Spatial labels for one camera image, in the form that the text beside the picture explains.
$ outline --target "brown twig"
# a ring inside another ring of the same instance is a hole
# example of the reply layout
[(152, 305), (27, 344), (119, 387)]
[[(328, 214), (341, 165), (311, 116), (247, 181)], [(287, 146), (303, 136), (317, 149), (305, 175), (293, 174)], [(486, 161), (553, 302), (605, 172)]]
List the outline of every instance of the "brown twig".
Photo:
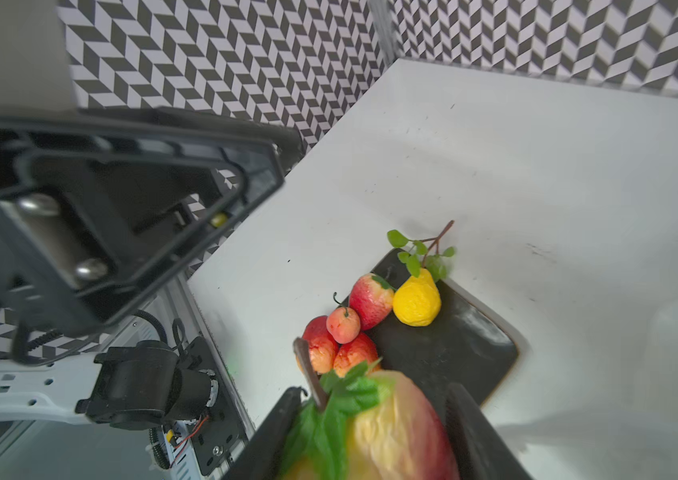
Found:
[(440, 232), (440, 235), (436, 236), (433, 240), (434, 242), (430, 244), (430, 246), (427, 248), (427, 253), (424, 254), (422, 257), (422, 266), (424, 266), (424, 261), (427, 259), (427, 255), (430, 254), (430, 250), (432, 250), (433, 245), (437, 245), (437, 248), (435, 251), (437, 254), (440, 254), (440, 239), (443, 237), (443, 235), (448, 232), (448, 229), (453, 226), (453, 220), (451, 220), (449, 223), (446, 224), (446, 226), (443, 228), (443, 231)]
[(315, 400), (315, 407), (319, 412), (326, 409), (328, 403), (328, 394), (321, 386), (321, 381), (317, 378), (315, 370), (312, 369), (312, 362), (310, 362), (310, 344), (303, 338), (294, 340), (294, 353), (296, 360), (299, 362), (302, 373), (305, 374), (307, 384), (310, 387), (310, 393)]

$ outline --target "square black plate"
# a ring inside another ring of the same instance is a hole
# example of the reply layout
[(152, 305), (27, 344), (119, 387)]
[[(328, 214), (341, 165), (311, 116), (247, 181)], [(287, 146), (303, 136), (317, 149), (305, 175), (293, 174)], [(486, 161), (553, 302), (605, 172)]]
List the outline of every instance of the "square black plate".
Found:
[[(410, 276), (397, 259), (401, 251), (392, 250), (372, 270), (396, 289)], [(429, 326), (405, 325), (391, 312), (365, 333), (377, 345), (382, 368), (413, 380), (443, 421), (449, 383), (461, 383), (477, 403), (483, 403), (519, 353), (507, 333), (467, 299), (444, 282), (437, 288), (442, 306)]]

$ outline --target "metal screw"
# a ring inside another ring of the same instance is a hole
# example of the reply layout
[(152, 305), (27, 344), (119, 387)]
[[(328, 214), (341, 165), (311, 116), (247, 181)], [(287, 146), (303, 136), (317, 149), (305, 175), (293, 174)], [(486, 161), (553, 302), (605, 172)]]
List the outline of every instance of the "metal screw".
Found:
[(61, 211), (54, 197), (46, 194), (29, 194), (19, 198), (16, 204), (24, 213), (34, 216), (56, 216)]
[(99, 258), (89, 258), (75, 267), (75, 275), (81, 280), (93, 282), (99, 280), (109, 272), (107, 264)]

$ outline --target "patterned wall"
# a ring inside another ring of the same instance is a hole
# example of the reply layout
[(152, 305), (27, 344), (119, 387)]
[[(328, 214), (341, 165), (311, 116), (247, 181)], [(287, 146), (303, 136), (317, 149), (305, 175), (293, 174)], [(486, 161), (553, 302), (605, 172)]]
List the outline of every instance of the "patterned wall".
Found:
[(389, 0), (400, 54), (678, 95), (678, 0)]
[(61, 0), (83, 107), (209, 110), (312, 146), (384, 69), (366, 0)]

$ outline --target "white table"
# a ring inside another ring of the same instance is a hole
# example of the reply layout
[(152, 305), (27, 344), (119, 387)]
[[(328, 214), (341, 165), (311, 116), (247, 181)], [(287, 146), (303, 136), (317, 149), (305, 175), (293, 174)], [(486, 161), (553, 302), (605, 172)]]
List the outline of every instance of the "white table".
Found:
[[(292, 340), (385, 232), (451, 219), (451, 281), (521, 349), (483, 406), (494, 425), (591, 406), (678, 419), (660, 399), (678, 372), (652, 367), (678, 362), (678, 99), (398, 61), (190, 281), (255, 425), (304, 384)], [(566, 455), (520, 458), (540, 478), (602, 473)]]

